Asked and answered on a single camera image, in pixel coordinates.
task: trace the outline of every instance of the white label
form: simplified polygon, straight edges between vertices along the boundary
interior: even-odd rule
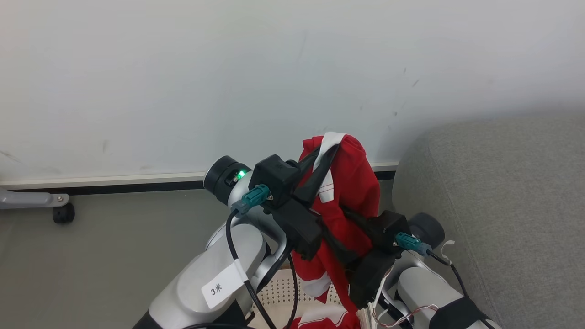
[[[224,268],[213,280],[201,287],[207,306],[213,309],[244,285],[235,263]]]

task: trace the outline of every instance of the teal connector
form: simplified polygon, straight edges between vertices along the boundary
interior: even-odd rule
[[[268,199],[270,190],[268,186],[260,184],[242,196],[242,199],[232,204],[232,211],[237,210],[238,214],[246,214],[253,207],[260,205]]]
[[[431,250],[430,245],[404,232],[400,232],[396,235],[396,243],[400,248],[416,251],[421,256],[428,256],[426,251]]]

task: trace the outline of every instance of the red cloth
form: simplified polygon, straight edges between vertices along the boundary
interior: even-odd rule
[[[360,319],[341,306],[324,305],[305,311],[294,319],[290,329],[360,329]]]
[[[322,138],[322,136],[317,136],[304,140],[301,159],[320,146]],[[363,256],[371,249],[371,241],[354,223],[345,218],[339,206],[342,204],[366,218],[378,216],[380,184],[366,159],[366,152],[357,139],[349,135],[343,137],[331,165],[331,174],[334,200],[322,203],[317,197],[313,209],[321,214],[323,222],[331,233],[347,249]],[[309,174],[303,178],[301,184],[308,177]],[[323,279],[325,274],[329,275],[345,309],[350,314],[357,312],[357,307],[349,298],[349,284],[342,265],[324,240],[321,241],[321,247],[311,261],[302,260],[296,252],[292,255],[297,274],[304,282]],[[313,297],[325,302],[327,290],[320,296]]]

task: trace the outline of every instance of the laundry basket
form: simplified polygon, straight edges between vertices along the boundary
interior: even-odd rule
[[[291,269],[280,269],[276,272],[274,277],[260,293],[258,293],[258,299],[266,309],[266,312],[274,322],[274,325],[278,328],[284,328],[287,325],[288,319],[293,311],[294,302],[294,285],[293,285],[293,272]],[[302,283],[297,277],[298,282],[298,307],[295,318],[301,317],[305,310],[312,307],[319,307],[323,304],[305,294],[302,290]],[[327,304],[341,305],[339,297],[333,285],[329,288],[329,294],[327,296]],[[255,305],[252,306],[252,311],[256,313],[256,317],[249,324],[250,327],[257,329],[268,329],[268,325],[258,312]],[[370,328],[369,318],[367,316],[367,309],[359,310],[357,313],[360,319],[360,325],[363,329]]]

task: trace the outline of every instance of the black baseboard strip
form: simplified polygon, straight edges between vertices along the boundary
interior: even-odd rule
[[[396,172],[375,172],[378,180],[394,179]],[[48,192],[64,193],[70,196],[87,196],[90,194],[115,194],[115,193],[137,193],[137,192],[158,192],[177,190],[200,190],[203,188],[203,181],[177,181],[172,183],[146,183],[128,185],[106,185],[106,186],[81,186],[62,187],[55,189],[33,189],[18,190],[18,192]]]

